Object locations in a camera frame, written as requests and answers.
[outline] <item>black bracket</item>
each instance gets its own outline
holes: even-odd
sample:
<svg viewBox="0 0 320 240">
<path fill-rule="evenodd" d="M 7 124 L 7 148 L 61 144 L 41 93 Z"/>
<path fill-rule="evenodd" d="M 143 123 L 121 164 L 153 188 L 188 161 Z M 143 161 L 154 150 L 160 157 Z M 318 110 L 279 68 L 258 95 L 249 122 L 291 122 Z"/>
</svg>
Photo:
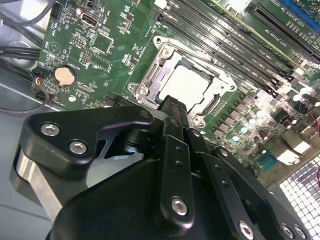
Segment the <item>black bracket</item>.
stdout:
<svg viewBox="0 0 320 240">
<path fill-rule="evenodd" d="M 209 188 L 218 199 L 222 211 L 222 221 L 228 231 L 220 234 L 226 239 L 248 240 L 265 239 L 251 222 L 222 161 L 210 154 L 202 135 L 193 128 L 186 130 L 186 140 L 194 168 L 206 178 Z"/>
<path fill-rule="evenodd" d="M 121 131 L 146 129 L 153 122 L 154 117 L 141 106 L 40 113 L 24 121 L 19 144 L 29 159 L 72 180 L 86 175 L 98 140 L 107 138 L 110 144 Z M 73 152 L 72 143 L 78 143 Z M 77 154 L 77 148 L 84 153 Z"/>
<path fill-rule="evenodd" d="M 306 228 L 230 152 L 217 146 L 212 154 L 222 160 L 242 203 L 266 239 L 312 239 Z"/>
</svg>

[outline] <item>ram slot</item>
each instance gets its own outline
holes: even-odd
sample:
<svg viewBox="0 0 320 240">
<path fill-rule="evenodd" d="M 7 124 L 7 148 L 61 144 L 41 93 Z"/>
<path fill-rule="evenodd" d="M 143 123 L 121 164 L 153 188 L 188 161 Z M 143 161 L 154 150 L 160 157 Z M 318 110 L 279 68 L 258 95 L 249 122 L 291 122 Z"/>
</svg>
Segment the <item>ram slot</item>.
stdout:
<svg viewBox="0 0 320 240">
<path fill-rule="evenodd" d="M 264 66 L 266 71 L 273 72 L 273 73 L 278 74 L 280 76 L 285 76 L 291 70 L 291 69 L 288 69 L 288 71 L 282 70 L 272 60 L 264 57 L 259 52 L 257 52 L 257 50 L 255 48 L 248 47 L 248 45 L 245 42 L 243 42 L 239 38 L 239 36 L 234 34 L 232 31 L 228 30 L 223 25 L 217 24 L 214 21 L 212 21 L 207 15 L 205 15 L 203 12 L 199 11 L 196 7 L 192 6 L 190 1 L 186 1 L 186 0 L 176 0 L 176 1 L 177 1 L 177 3 L 179 3 L 179 5 L 173 5 L 172 8 L 176 7 L 177 11 L 183 9 L 185 11 L 190 12 L 193 16 L 195 16 L 195 18 L 197 18 L 203 24 L 214 29 L 217 33 L 219 33 L 221 36 L 223 36 L 224 38 L 231 41 L 235 46 L 237 46 L 239 49 L 241 49 L 244 53 L 251 56 L 252 60 L 254 59 L 260 65 Z"/>
<path fill-rule="evenodd" d="M 216 46 L 218 46 L 220 49 L 222 49 L 229 56 L 232 56 L 234 58 L 234 60 L 237 63 L 239 63 L 244 69 L 250 69 L 251 72 L 257 73 L 259 78 L 261 78 L 265 83 L 269 82 L 269 80 L 274 80 L 274 81 L 278 82 L 277 79 L 273 79 L 273 76 L 270 73 L 264 72 L 258 66 L 254 65 L 250 61 L 248 61 L 246 58 L 239 56 L 239 53 L 236 51 L 235 48 L 233 48 L 229 44 L 221 41 L 220 39 L 215 38 L 212 34 L 210 34 L 205 29 L 199 27 L 198 24 L 195 24 L 190 19 L 184 17 L 183 15 L 177 13 L 174 10 L 170 11 L 170 15 L 174 19 L 178 19 L 179 23 L 184 23 L 184 24 L 188 25 L 189 27 L 192 27 L 193 30 L 195 30 L 195 32 L 198 32 L 203 37 L 210 40 L 212 43 L 214 43 Z"/>
<path fill-rule="evenodd" d="M 206 51 L 206 53 L 211 57 L 211 58 L 216 58 L 218 59 L 221 63 L 224 65 L 228 66 L 230 69 L 232 69 L 232 72 L 226 71 L 225 69 L 222 69 L 223 71 L 226 71 L 228 74 L 232 75 L 236 80 L 239 82 L 243 83 L 245 79 L 249 80 L 251 83 L 254 85 L 259 86 L 260 88 L 264 89 L 266 92 L 272 94 L 274 93 L 274 90 L 268 86 L 265 82 L 259 81 L 256 76 L 251 76 L 251 72 L 246 72 L 244 69 L 241 69 L 238 67 L 236 64 L 231 62 L 228 58 L 224 57 L 223 55 L 219 54 L 218 52 L 215 52 L 216 50 L 213 49 L 211 46 L 206 44 L 205 42 L 201 41 L 199 38 L 196 36 L 190 34 L 189 32 L 185 31 L 183 27 L 180 27 L 179 25 L 176 24 L 176 22 L 172 22 L 171 19 L 163 16 L 160 18 L 160 22 L 168 27 L 169 29 L 174 30 L 176 33 L 180 34 L 184 38 L 188 39 L 192 44 L 195 46 L 203 49 Z"/>
<path fill-rule="evenodd" d="M 189 2 L 190 4 L 192 3 L 193 7 L 195 7 L 196 9 L 203 9 L 202 10 L 203 14 L 207 15 L 208 17 L 217 18 L 221 22 L 224 22 L 225 24 L 230 26 L 235 32 L 240 33 L 243 36 L 247 44 L 258 47 L 259 49 L 263 50 L 263 52 L 265 52 L 267 55 L 273 58 L 272 62 L 278 63 L 283 68 L 288 69 L 288 72 L 295 68 L 295 66 L 291 62 L 288 62 L 286 59 L 279 57 L 278 55 L 270 51 L 269 48 L 265 47 L 262 44 L 261 40 L 257 39 L 255 35 L 251 35 L 247 31 L 243 30 L 242 28 L 237 26 L 235 23 L 233 23 L 226 14 L 223 15 L 218 13 L 215 9 L 208 6 L 202 0 L 189 0 L 189 1 L 184 0 L 184 2 Z"/>
<path fill-rule="evenodd" d="M 320 53 L 310 44 L 297 36 L 290 28 L 275 18 L 270 12 L 261 5 L 257 5 L 251 14 L 265 26 L 270 28 L 279 38 L 283 39 L 298 51 L 305 59 L 320 64 Z"/>
</svg>

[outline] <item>black plastic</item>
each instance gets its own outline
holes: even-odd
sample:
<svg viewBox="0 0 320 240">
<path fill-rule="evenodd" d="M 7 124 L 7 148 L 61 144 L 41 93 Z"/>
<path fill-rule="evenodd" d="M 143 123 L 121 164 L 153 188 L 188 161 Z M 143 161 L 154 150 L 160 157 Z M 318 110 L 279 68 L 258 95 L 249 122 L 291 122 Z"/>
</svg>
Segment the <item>black plastic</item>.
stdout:
<svg viewBox="0 0 320 240">
<path fill-rule="evenodd" d="M 99 139 L 108 136 L 111 142 L 123 130 L 146 129 L 153 122 L 153 116 L 140 106 L 40 113 L 24 121 L 19 143 L 24 154 L 36 163 L 64 179 L 77 179 L 89 170 Z M 57 125 L 60 133 L 44 135 L 41 126 L 47 123 Z M 72 153 L 72 141 L 85 143 L 87 151 Z"/>
<path fill-rule="evenodd" d="M 290 237 L 282 230 L 283 224 L 292 232 L 295 231 L 295 226 L 298 226 L 305 233 L 307 239 L 312 239 L 304 226 L 230 152 L 217 146 L 212 154 L 222 160 L 242 202 L 246 203 L 251 210 L 251 220 L 254 220 L 254 224 L 259 226 L 266 239 L 289 240 Z M 299 234 L 294 235 L 295 239 L 303 240 Z"/>
<path fill-rule="evenodd" d="M 143 160 L 71 199 L 56 217 L 50 240 L 171 240 L 154 223 L 156 160 Z M 219 209 L 192 177 L 194 224 L 181 240 L 221 240 Z"/>
</svg>

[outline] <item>black cable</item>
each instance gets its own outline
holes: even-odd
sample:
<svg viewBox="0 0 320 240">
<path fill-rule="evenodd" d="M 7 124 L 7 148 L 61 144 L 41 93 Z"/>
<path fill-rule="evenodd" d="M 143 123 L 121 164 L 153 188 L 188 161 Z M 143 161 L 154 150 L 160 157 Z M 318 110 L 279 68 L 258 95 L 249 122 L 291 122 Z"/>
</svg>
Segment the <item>black cable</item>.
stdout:
<svg viewBox="0 0 320 240">
<path fill-rule="evenodd" d="M 28 79 L 29 81 L 32 81 L 32 78 L 30 77 L 30 72 L 18 67 L 10 62 L 7 62 L 3 59 L 0 59 L 0 67 L 7 69 L 10 72 L 13 72 L 15 74 L 18 74 L 19 76 Z"/>
<path fill-rule="evenodd" d="M 7 57 L 13 59 L 23 59 L 23 60 L 32 60 L 38 61 L 39 55 L 36 54 L 24 54 L 24 53 L 15 53 L 15 52 L 1 52 L 0 57 Z"/>
<path fill-rule="evenodd" d="M 37 36 L 35 36 L 33 33 L 28 31 L 27 29 L 24 29 L 23 27 L 16 26 L 12 24 L 11 22 L 3 20 L 3 24 L 8 26 L 9 28 L 16 30 L 18 33 L 21 33 L 23 36 L 25 36 L 30 42 L 37 45 L 38 47 L 42 47 L 42 41 L 38 39 Z"/>
<path fill-rule="evenodd" d="M 55 2 L 56 2 L 56 0 L 50 0 L 48 2 L 48 4 L 45 6 L 45 8 L 43 9 L 43 11 L 38 16 L 36 16 L 35 18 L 28 20 L 28 21 L 16 22 L 12 18 L 4 15 L 1 12 L 0 12 L 0 18 L 4 22 L 11 23 L 12 25 L 15 25 L 17 27 L 21 27 L 21 28 L 29 27 L 29 26 L 35 25 L 37 22 L 39 22 L 41 19 L 43 19 L 47 15 L 47 13 L 53 8 Z"/>
<path fill-rule="evenodd" d="M 40 54 L 40 49 L 19 47 L 19 46 L 0 46 L 0 52 L 23 53 L 23 54 Z"/>
</svg>

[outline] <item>pcie slot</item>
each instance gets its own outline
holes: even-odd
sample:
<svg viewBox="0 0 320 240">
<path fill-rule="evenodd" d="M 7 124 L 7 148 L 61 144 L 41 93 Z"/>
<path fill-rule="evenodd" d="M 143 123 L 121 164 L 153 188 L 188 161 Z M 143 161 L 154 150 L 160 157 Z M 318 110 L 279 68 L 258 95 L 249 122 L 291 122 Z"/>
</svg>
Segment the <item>pcie slot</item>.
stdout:
<svg viewBox="0 0 320 240">
<path fill-rule="evenodd" d="M 239 49 L 241 49 L 243 52 L 245 52 L 248 55 L 251 55 L 251 57 L 259 62 L 261 65 L 264 65 L 266 68 L 268 68 L 269 71 L 274 72 L 276 74 L 279 74 L 281 76 L 285 76 L 288 72 L 282 70 L 277 64 L 270 61 L 268 58 L 262 56 L 258 52 L 256 52 L 255 49 L 251 49 L 248 47 L 248 45 L 241 41 L 238 36 L 236 36 L 232 31 L 229 31 L 226 29 L 223 25 L 216 24 L 213 22 L 210 18 L 207 17 L 207 15 L 203 14 L 202 12 L 198 11 L 195 7 L 193 7 L 189 1 L 186 0 L 177 0 L 177 2 L 180 3 L 180 6 L 178 9 L 187 10 L 188 12 L 192 13 L 196 18 L 198 18 L 201 22 L 206 24 L 207 26 L 213 28 L 215 31 L 217 31 L 220 35 L 222 35 L 224 38 L 231 41 L 235 46 L 237 46 Z"/>
<path fill-rule="evenodd" d="M 241 27 L 237 26 L 235 23 L 233 23 L 229 17 L 227 15 L 222 15 L 220 13 L 218 13 L 214 8 L 211 8 L 209 5 L 207 5 L 205 2 L 203 2 L 202 0 L 190 0 L 189 2 L 195 2 L 196 4 L 198 4 L 199 6 L 201 6 L 202 8 L 205 9 L 205 13 L 208 16 L 215 16 L 216 18 L 220 19 L 221 21 L 225 22 L 227 25 L 229 25 L 230 27 L 232 27 L 234 30 L 238 31 L 239 33 L 241 33 L 244 37 L 245 40 L 247 41 L 247 43 L 249 44 L 253 44 L 256 46 L 259 46 L 260 48 L 263 49 L 263 51 L 268 54 L 269 56 L 271 56 L 273 59 L 277 60 L 278 62 L 280 62 L 283 66 L 286 66 L 287 68 L 290 68 L 291 70 L 293 68 L 295 68 L 295 66 L 287 61 L 286 59 L 282 59 L 280 58 L 278 55 L 276 55 L 275 53 L 273 53 L 272 51 L 270 51 L 268 48 L 266 48 L 260 40 L 256 39 L 255 37 L 253 37 L 253 35 L 251 35 L 251 33 L 246 32 L 245 30 L 243 30 Z"/>
<path fill-rule="evenodd" d="M 228 66 L 229 68 L 233 69 L 234 72 L 228 72 L 228 73 L 230 75 L 232 75 L 234 78 L 236 78 L 239 82 L 243 82 L 244 79 L 248 79 L 249 81 L 251 81 L 251 83 L 256 84 L 260 88 L 266 90 L 268 93 L 274 92 L 274 90 L 271 87 L 269 87 L 267 84 L 265 84 L 262 81 L 259 81 L 257 78 L 254 78 L 253 76 L 251 76 L 251 73 L 245 72 L 244 69 L 241 69 L 237 65 L 233 64 L 226 57 L 222 57 L 218 52 L 215 52 L 215 50 L 212 49 L 211 46 L 207 45 L 203 41 L 200 41 L 196 36 L 190 34 L 189 32 L 186 32 L 183 28 L 181 28 L 177 24 L 171 23 L 170 19 L 163 17 L 160 19 L 160 21 L 163 25 L 167 26 L 169 29 L 172 29 L 175 32 L 177 32 L 178 34 L 181 34 L 182 36 L 184 36 L 186 39 L 188 39 L 195 46 L 198 46 L 199 48 L 206 51 L 207 54 L 210 55 L 212 58 L 218 59 L 221 63 L 223 63 L 226 66 Z"/>
<path fill-rule="evenodd" d="M 278 2 L 285 6 L 292 14 L 297 16 L 311 30 L 315 31 L 316 34 L 320 35 L 320 25 L 292 2 L 292 0 L 278 0 Z"/>
<path fill-rule="evenodd" d="M 260 22 L 270 28 L 279 38 L 289 43 L 301 55 L 309 61 L 320 64 L 320 54 L 310 44 L 302 38 L 294 34 L 294 32 L 275 18 L 270 12 L 264 9 L 261 5 L 257 5 L 252 11 L 252 14 Z"/>
<path fill-rule="evenodd" d="M 182 16 L 178 12 L 171 10 L 170 15 L 174 17 L 175 19 L 179 19 L 179 22 L 184 22 L 188 26 L 191 26 L 194 30 L 196 30 L 198 33 L 203 35 L 205 38 L 219 46 L 223 51 L 225 51 L 229 56 L 232 56 L 236 62 L 238 62 L 239 65 L 242 65 L 244 67 L 247 67 L 248 69 L 251 69 L 252 72 L 256 72 L 259 74 L 259 77 L 263 79 L 265 82 L 269 82 L 269 80 L 273 79 L 273 76 L 270 73 L 267 73 L 263 70 L 260 69 L 259 66 L 254 65 L 250 61 L 248 61 L 246 58 L 239 56 L 239 53 L 229 44 L 221 41 L 218 38 L 215 38 L 213 35 L 210 33 L 206 32 L 203 28 L 199 27 L 198 24 L 195 24 L 188 18 Z"/>
</svg>

